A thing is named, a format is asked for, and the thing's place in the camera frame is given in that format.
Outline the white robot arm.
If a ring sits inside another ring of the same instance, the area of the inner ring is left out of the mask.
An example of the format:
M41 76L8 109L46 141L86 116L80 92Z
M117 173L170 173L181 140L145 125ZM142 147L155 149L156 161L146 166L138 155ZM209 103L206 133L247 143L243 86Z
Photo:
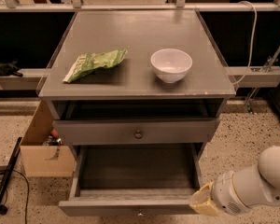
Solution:
M248 168L228 171L196 191L189 206L198 214L217 217L248 213L258 206L280 206L280 147L265 149Z

